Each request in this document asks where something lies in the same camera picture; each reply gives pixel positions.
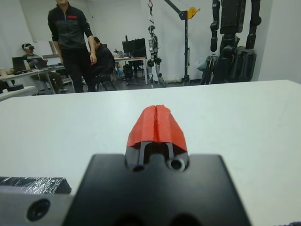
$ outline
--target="laptop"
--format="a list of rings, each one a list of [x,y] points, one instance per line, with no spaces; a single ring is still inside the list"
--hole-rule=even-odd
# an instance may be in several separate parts
[[[20,57],[13,57],[13,67],[14,67],[14,71],[15,73],[21,73],[21,72],[26,72],[26,67],[24,65],[24,60],[25,57],[20,56]]]
[[[47,63],[41,57],[40,58],[31,59],[31,60],[33,61],[34,65],[38,69],[50,68],[50,66],[47,66]]]

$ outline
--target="table surface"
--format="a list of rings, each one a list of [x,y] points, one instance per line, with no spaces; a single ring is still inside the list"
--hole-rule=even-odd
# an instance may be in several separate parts
[[[22,77],[27,77],[27,76],[33,76],[39,73],[44,73],[45,71],[49,72],[49,71],[55,71],[55,70],[61,70],[64,69],[64,66],[53,66],[53,67],[49,67],[49,68],[45,68],[42,70],[33,70],[27,73],[22,73],[22,74],[18,74],[18,75],[14,75],[14,74],[10,74],[8,76],[2,77],[0,76],[0,80],[2,81],[11,81],[11,80],[15,80],[15,79],[20,79]]]
[[[17,90],[17,91],[11,91],[11,92],[6,92],[6,93],[3,92],[3,93],[0,94],[0,101],[9,99],[11,97],[16,97],[20,94],[30,92],[30,91],[33,91],[33,90],[36,90],[35,86],[25,86],[24,89],[20,89],[20,90]]]
[[[115,58],[115,61],[132,61],[132,60],[144,60],[146,59],[146,56],[140,56],[140,57],[119,57],[119,58]]]
[[[142,110],[164,104],[190,154],[221,154],[254,226],[301,220],[301,85],[250,82],[18,97],[0,103],[0,172],[66,177],[95,153],[125,153]]]

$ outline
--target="black jacket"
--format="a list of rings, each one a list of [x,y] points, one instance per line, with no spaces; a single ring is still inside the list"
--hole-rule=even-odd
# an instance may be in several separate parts
[[[115,68],[115,59],[111,51],[103,44],[96,51],[97,67]]]
[[[87,37],[92,35],[84,13],[70,5],[66,15],[58,5],[51,10],[48,25],[52,32],[52,41],[58,41],[61,49],[86,48],[84,33]]]

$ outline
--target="robot leg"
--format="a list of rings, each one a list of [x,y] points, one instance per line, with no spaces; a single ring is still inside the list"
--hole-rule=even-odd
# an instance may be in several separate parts
[[[158,80],[159,80],[159,83],[163,86],[163,87],[167,87],[165,82],[164,82],[164,79],[163,79],[163,76],[162,74],[160,73],[160,63],[162,62],[162,60],[160,58],[157,58],[157,61],[156,61],[156,73],[157,73],[157,76],[158,76]]]
[[[154,88],[154,75],[151,73],[154,62],[150,59],[147,62],[147,78],[150,80],[151,88]]]

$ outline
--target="red logo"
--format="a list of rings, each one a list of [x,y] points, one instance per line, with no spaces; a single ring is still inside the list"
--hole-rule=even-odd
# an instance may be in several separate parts
[[[69,18],[69,19],[76,19],[77,16],[71,16],[71,15],[69,15],[68,18]]]

